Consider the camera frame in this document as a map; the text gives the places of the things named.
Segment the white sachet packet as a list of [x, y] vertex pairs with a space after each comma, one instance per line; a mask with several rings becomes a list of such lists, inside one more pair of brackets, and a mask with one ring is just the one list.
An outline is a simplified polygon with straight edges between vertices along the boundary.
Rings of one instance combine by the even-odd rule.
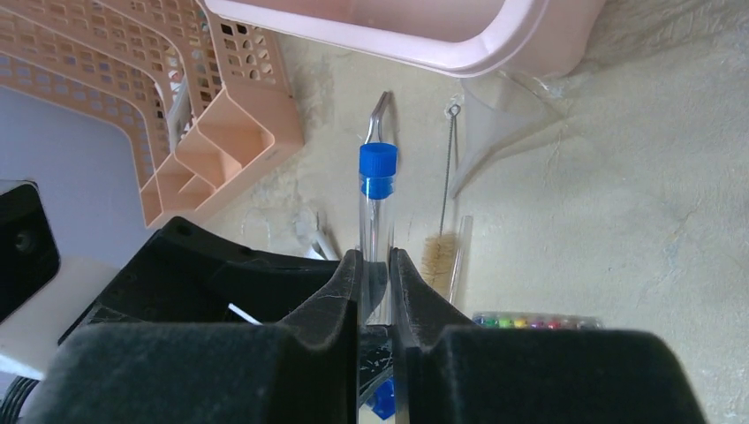
[[332, 239], [325, 231], [324, 215], [320, 212], [310, 208], [301, 209], [294, 218], [293, 229], [306, 258], [320, 261], [340, 260]]

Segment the clear watch glass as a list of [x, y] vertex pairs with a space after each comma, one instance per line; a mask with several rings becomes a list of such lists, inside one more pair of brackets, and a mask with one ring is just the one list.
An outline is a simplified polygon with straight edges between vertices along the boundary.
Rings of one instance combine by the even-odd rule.
[[246, 246], [263, 251], [272, 249], [275, 230], [267, 209], [249, 209], [241, 222], [240, 232]]

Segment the peach plastic desk organizer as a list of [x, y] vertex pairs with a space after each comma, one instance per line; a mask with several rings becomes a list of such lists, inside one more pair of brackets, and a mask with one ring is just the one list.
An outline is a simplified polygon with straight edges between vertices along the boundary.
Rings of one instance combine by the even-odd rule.
[[1, 83], [124, 133], [149, 228], [209, 219], [304, 144], [275, 34], [205, 1], [4, 1]]

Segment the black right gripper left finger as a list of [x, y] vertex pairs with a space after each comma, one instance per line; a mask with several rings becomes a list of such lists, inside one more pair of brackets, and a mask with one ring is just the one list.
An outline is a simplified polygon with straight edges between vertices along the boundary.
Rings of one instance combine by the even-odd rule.
[[27, 423], [355, 423], [363, 260], [280, 322], [98, 323], [71, 334]]

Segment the blue capped test tube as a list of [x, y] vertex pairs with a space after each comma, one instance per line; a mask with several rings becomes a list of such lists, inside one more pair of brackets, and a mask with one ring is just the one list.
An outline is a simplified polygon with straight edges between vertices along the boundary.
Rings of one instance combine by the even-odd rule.
[[392, 322], [390, 253], [394, 239], [393, 195], [398, 149], [372, 142], [359, 148], [359, 248], [363, 258], [361, 321]]

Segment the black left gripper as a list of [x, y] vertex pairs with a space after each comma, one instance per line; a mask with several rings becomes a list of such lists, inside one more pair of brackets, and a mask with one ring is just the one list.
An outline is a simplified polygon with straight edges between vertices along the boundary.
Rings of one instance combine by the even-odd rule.
[[282, 320], [321, 289], [337, 261], [273, 254], [175, 217], [157, 231], [67, 329], [104, 322]]

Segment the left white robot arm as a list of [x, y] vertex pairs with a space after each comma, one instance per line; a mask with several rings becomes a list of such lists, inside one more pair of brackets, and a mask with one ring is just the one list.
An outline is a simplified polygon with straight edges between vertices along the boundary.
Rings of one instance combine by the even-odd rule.
[[122, 269], [64, 260], [36, 184], [1, 184], [5, 423], [353, 423], [390, 376], [336, 295], [352, 257], [233, 243], [181, 217]]

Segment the coloured marker pen pack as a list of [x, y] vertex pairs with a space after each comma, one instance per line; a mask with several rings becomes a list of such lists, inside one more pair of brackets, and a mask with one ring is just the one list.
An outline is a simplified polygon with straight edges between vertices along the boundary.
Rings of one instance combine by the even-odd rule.
[[498, 329], [600, 329], [594, 317], [568, 314], [520, 312], [476, 312], [472, 321], [482, 327]]

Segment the metal crucible tongs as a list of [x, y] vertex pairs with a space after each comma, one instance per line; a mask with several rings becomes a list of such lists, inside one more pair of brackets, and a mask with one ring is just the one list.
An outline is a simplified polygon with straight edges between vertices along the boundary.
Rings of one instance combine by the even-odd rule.
[[385, 112], [390, 105], [391, 98], [392, 93], [390, 91], [384, 91], [381, 94], [377, 104], [374, 107], [374, 110], [370, 115], [368, 121], [367, 136], [363, 141], [364, 144], [369, 144], [371, 142], [382, 142], [382, 121], [385, 116]]

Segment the pink plastic bin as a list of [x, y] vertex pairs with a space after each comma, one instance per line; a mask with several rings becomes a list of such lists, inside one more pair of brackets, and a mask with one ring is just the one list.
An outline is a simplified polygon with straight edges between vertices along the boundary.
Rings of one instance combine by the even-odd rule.
[[601, 0], [208, 1], [221, 18], [472, 78], [561, 77], [581, 61]]

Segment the clear plastic funnel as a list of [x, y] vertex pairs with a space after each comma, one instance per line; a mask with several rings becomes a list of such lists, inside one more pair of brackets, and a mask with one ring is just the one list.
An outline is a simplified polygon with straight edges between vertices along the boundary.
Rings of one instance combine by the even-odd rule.
[[490, 72], [460, 80], [464, 92], [465, 152], [448, 195], [456, 199], [490, 158], [552, 125], [561, 115], [517, 75]]

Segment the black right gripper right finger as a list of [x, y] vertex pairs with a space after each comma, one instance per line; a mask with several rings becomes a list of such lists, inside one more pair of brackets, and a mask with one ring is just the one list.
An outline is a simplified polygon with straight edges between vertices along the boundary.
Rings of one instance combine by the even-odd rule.
[[390, 255], [398, 423], [702, 423], [681, 363], [620, 329], [491, 329]]

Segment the glass stirring rod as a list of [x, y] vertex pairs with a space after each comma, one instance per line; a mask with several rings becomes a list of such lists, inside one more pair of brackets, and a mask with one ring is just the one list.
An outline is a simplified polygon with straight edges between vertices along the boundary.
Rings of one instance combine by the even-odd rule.
[[465, 279], [465, 265], [467, 264], [468, 252], [473, 235], [473, 216], [463, 216], [460, 221], [458, 235], [456, 238], [456, 251], [450, 278], [450, 291], [448, 300], [455, 305], [458, 300], [458, 290]]

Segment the wire test tube brush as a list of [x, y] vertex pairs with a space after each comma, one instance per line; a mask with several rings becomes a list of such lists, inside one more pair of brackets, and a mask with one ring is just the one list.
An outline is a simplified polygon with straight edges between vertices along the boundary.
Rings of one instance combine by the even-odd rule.
[[429, 287], [441, 295], [446, 295], [450, 288], [450, 279], [456, 249], [456, 234], [445, 230], [445, 218], [450, 189], [450, 170], [454, 144], [458, 138], [458, 115], [461, 106], [451, 104], [446, 110], [449, 118], [449, 135], [447, 153], [445, 156], [445, 171], [443, 180], [443, 195], [441, 202], [440, 221], [436, 234], [426, 238], [421, 260], [421, 275]]

